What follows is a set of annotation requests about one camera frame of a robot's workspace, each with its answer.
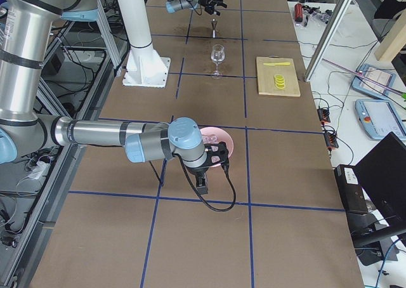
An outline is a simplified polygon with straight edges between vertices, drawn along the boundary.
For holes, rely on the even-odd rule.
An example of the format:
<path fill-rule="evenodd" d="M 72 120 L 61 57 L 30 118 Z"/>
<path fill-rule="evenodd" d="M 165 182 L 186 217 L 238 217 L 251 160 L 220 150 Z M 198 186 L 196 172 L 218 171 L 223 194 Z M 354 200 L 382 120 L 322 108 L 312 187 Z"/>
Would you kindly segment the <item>steel cocktail jigger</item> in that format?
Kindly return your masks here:
<path fill-rule="evenodd" d="M 211 34 L 211 36 L 212 36 L 213 39 L 217 38 L 217 35 L 218 35 L 217 25 L 218 25 L 218 20 L 215 19 L 215 18 L 213 18 L 213 19 L 211 20 L 211 27 L 212 27 L 212 34 Z"/>

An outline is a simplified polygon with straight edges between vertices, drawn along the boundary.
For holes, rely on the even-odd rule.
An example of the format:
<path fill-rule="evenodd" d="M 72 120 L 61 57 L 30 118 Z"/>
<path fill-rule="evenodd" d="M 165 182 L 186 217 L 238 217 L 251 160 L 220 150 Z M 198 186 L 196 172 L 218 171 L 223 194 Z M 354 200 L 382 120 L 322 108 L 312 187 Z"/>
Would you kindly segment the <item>clear ice cubes pile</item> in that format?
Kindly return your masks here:
<path fill-rule="evenodd" d="M 215 134 L 203 135 L 202 140 L 205 144 L 217 144 L 219 143 L 218 137 Z"/>

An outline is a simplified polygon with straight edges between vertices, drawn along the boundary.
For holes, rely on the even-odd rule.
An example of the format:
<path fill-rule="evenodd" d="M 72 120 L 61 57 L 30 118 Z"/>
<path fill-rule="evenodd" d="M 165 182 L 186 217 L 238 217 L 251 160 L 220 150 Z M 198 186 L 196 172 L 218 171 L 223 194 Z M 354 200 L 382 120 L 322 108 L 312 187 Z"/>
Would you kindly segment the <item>clear wine glass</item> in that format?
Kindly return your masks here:
<path fill-rule="evenodd" d="M 219 65 L 225 59 L 225 48 L 221 44 L 215 44 L 211 51 L 211 60 L 215 64 L 215 70 L 212 74 L 212 77 L 215 79 L 219 79 L 221 77 L 221 73 L 219 71 Z"/>

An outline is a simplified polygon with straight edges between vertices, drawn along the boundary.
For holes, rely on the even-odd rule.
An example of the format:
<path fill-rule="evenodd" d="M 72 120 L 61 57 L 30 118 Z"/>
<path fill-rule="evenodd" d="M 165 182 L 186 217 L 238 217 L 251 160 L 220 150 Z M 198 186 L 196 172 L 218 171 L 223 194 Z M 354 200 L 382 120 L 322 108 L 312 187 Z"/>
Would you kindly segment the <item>pink ribbed bowl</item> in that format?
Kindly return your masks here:
<path fill-rule="evenodd" d="M 233 140 L 232 137 L 223 129 L 221 128 L 216 128 L 216 127 L 206 127 L 200 129 L 201 135 L 210 135 L 210 134 L 215 134 L 218 137 L 218 141 L 224 141 L 226 143 L 226 146 L 229 151 L 229 157 L 233 153 Z"/>

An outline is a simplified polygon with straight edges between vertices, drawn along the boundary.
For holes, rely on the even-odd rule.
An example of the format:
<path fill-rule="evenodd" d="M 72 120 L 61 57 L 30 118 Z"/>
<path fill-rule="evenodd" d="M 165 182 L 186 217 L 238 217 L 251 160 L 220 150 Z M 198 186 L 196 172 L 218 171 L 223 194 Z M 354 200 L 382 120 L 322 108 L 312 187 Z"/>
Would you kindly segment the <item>yellow plastic knife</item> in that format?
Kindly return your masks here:
<path fill-rule="evenodd" d="M 264 62 L 263 63 L 264 66 L 270 66 L 270 67 L 274 67 L 274 66 L 289 66 L 291 65 L 290 62 Z"/>

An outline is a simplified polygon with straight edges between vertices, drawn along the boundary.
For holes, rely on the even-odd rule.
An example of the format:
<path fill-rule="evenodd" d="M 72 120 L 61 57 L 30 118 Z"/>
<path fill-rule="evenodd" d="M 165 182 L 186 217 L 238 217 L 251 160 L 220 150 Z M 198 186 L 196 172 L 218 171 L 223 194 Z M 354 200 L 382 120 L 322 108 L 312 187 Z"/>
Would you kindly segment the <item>bamboo cutting board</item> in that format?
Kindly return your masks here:
<path fill-rule="evenodd" d="M 256 57 L 258 93 L 267 96 L 300 97 L 292 58 Z"/>

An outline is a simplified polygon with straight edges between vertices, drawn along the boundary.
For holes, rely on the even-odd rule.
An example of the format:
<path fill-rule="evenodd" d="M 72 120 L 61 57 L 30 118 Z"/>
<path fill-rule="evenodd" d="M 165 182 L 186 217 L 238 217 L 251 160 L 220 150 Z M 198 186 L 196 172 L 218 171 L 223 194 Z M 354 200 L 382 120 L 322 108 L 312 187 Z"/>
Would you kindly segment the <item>red cylindrical bottle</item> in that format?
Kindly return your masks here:
<path fill-rule="evenodd" d="M 303 22 L 303 5 L 301 3 L 296 3 L 294 5 L 294 21 L 296 23 Z"/>

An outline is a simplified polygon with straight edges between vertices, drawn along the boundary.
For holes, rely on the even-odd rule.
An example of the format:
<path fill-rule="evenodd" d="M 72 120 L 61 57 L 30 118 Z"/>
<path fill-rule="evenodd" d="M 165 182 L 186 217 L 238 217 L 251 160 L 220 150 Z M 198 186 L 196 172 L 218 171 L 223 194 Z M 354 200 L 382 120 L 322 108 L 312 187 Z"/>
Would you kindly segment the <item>orange black connector block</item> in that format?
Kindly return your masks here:
<path fill-rule="evenodd" d="M 320 123 L 322 125 L 331 122 L 329 108 L 327 108 L 327 107 L 318 108 L 317 109 L 317 114 L 318 114 L 318 118 L 320 120 Z"/>

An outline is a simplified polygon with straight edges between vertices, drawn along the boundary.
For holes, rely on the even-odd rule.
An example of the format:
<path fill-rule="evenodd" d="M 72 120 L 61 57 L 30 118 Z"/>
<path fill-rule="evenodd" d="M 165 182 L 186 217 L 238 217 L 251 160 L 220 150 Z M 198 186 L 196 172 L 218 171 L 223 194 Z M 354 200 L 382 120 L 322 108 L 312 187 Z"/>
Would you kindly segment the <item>black box device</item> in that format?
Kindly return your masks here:
<path fill-rule="evenodd" d="M 367 214 L 362 187 L 353 170 L 353 166 L 340 164 L 334 169 L 334 176 L 344 210 L 354 214 Z"/>

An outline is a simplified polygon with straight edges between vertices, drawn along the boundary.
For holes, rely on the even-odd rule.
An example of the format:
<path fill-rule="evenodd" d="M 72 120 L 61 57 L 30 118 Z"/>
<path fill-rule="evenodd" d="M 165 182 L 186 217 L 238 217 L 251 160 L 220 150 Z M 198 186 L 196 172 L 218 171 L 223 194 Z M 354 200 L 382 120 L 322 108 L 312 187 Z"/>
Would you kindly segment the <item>black monitor on stand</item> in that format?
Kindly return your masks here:
<path fill-rule="evenodd" d="M 390 132 L 353 168 L 355 176 L 388 226 L 352 237 L 356 248 L 392 236 L 405 242 L 405 144 Z"/>

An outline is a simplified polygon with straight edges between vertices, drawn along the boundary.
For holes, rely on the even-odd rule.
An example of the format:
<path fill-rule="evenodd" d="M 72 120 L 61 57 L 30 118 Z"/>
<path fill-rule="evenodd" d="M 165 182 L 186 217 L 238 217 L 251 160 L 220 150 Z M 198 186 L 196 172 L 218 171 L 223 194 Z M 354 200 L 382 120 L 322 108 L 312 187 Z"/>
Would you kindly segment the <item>blue teach pendant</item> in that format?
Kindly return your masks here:
<path fill-rule="evenodd" d="M 358 99 L 355 102 L 358 114 L 365 132 L 373 140 L 382 140 L 390 132 L 405 141 L 405 125 L 388 100 Z"/>
<path fill-rule="evenodd" d="M 358 72 L 361 72 L 365 77 L 373 79 L 381 84 L 393 87 L 393 84 L 396 79 L 396 75 L 393 72 L 390 72 L 389 69 L 379 69 L 375 66 L 372 66 L 368 63 L 365 63 L 359 67 Z M 351 82 L 351 87 L 360 93 L 368 95 L 376 99 L 388 99 L 387 95 L 389 91 L 384 90 L 383 88 L 371 84 L 370 82 L 363 81 L 359 78 L 354 77 Z"/>

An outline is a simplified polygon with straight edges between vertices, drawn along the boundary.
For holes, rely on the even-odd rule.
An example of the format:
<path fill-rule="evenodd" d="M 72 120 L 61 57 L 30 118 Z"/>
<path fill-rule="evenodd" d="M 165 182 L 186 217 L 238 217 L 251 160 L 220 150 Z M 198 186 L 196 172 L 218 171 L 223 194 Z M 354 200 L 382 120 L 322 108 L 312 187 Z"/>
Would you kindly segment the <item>blue teach pendant far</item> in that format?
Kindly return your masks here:
<path fill-rule="evenodd" d="M 393 72 L 390 72 L 389 69 L 379 69 L 375 66 L 372 66 L 368 63 L 365 63 L 359 67 L 358 72 L 361 72 L 365 77 L 373 79 L 381 84 L 393 87 L 393 84 L 396 79 L 396 75 Z M 388 99 L 387 95 L 389 91 L 384 90 L 383 88 L 371 84 L 370 82 L 363 81 L 359 78 L 354 77 L 351 82 L 351 87 L 360 93 L 368 95 L 376 99 Z"/>

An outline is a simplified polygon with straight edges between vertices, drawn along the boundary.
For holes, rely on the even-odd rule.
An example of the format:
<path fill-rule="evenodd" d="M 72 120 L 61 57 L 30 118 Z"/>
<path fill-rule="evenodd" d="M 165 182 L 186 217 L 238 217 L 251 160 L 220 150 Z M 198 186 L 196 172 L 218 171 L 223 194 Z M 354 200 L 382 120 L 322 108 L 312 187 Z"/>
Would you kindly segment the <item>metal reacher grabber stick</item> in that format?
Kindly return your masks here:
<path fill-rule="evenodd" d="M 330 65 L 333 65 L 333 66 L 347 72 L 347 73 L 350 73 L 350 74 L 354 75 L 356 78 L 359 78 L 359 79 L 361 79 L 363 81 L 370 82 L 371 84 L 379 86 L 379 87 L 383 88 L 386 91 L 392 92 L 392 93 L 400 96 L 401 98 L 403 98 L 405 100 L 405 92 L 399 91 L 397 89 L 393 89 L 393 88 L 391 88 L 391 87 L 389 87 L 387 85 L 381 84 L 380 82 L 377 82 L 377 81 L 375 81 L 373 79 L 369 79 L 368 77 L 365 77 L 361 72 L 352 71 L 352 70 L 347 69 L 346 67 L 343 67 L 343 66 L 341 66 L 339 64 L 336 64 L 336 63 L 334 63 L 334 62 L 332 62 L 330 60 L 327 60 L 327 59 L 324 59 L 324 58 L 322 60 L 327 62 Z"/>

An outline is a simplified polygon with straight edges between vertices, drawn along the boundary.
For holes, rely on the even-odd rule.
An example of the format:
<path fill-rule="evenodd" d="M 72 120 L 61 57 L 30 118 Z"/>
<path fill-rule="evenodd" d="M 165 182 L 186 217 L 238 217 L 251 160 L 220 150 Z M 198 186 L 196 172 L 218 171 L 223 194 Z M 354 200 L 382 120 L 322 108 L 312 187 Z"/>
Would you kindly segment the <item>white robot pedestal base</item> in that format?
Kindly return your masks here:
<path fill-rule="evenodd" d="M 164 88 L 171 63 L 154 49 L 144 0 L 118 0 L 130 44 L 125 86 Z"/>

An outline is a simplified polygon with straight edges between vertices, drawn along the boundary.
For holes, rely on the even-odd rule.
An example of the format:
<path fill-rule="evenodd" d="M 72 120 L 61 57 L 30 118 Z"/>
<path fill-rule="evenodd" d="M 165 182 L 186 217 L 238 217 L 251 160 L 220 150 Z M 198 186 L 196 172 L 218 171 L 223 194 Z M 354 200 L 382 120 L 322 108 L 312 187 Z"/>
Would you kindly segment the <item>aluminium frame post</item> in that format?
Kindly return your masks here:
<path fill-rule="evenodd" d="M 316 47 L 316 50 L 310 60 L 310 64 L 306 69 L 306 73 L 304 75 L 304 79 L 306 82 L 310 82 L 313 74 L 315 73 L 318 65 L 321 63 L 324 53 L 327 51 L 329 44 L 341 23 L 349 5 L 351 4 L 352 0 L 338 0 L 336 6 L 333 10 L 332 17 L 328 22 L 321 38 Z"/>

